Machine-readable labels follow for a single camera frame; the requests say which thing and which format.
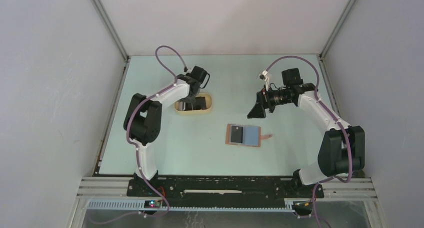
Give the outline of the beige oval card tray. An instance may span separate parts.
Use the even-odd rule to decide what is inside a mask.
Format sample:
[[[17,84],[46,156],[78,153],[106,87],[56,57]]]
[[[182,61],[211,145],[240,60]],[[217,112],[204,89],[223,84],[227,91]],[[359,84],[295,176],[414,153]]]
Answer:
[[[203,115],[210,113],[213,109],[213,99],[209,93],[199,93],[196,97],[205,97],[208,109],[206,110],[190,110],[184,111],[184,102],[177,101],[174,103],[174,109],[179,115]]]

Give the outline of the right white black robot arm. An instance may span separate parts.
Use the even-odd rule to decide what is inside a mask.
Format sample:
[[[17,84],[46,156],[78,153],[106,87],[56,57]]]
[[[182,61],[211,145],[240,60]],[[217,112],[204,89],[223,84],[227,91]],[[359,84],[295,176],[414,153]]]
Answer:
[[[320,97],[313,83],[304,83],[297,68],[282,71],[283,87],[272,89],[268,71],[258,78],[265,81],[257,92],[254,107],[247,118],[265,118],[266,111],[272,113],[278,105],[291,104],[303,110],[323,134],[317,161],[293,173],[291,191],[303,197],[311,190],[311,184],[365,166],[365,131],[360,126],[351,126],[331,110]]]

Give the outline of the brown leather card holder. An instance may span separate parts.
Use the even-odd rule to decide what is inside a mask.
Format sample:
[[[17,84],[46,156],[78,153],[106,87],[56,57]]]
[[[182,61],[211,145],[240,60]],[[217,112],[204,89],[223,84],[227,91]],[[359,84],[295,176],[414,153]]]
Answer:
[[[237,126],[243,126],[243,143],[242,144],[231,143],[230,142],[231,125],[237,125],[237,124],[228,124],[226,127],[225,144],[227,145],[261,147],[261,142],[263,140],[267,140],[273,137],[272,134],[262,134],[262,129],[259,126],[237,125]]]

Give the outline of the black credit card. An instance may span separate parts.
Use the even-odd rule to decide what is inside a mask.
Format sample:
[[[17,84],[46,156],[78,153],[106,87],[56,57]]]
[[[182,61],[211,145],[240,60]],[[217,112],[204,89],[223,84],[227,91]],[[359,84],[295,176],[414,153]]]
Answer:
[[[243,143],[243,135],[244,135],[244,127],[231,125],[230,126],[230,139],[231,143],[242,144]]]

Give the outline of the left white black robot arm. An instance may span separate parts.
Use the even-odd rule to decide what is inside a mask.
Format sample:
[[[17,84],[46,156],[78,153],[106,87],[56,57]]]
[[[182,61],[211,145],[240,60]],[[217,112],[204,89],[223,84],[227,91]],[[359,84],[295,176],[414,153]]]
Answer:
[[[158,190],[158,182],[152,179],[158,172],[153,143],[161,131],[163,109],[176,102],[193,103],[210,76],[205,69],[194,66],[149,96],[140,93],[132,96],[123,128],[127,142],[135,146],[136,174],[143,178],[138,188],[144,195],[152,196]]]

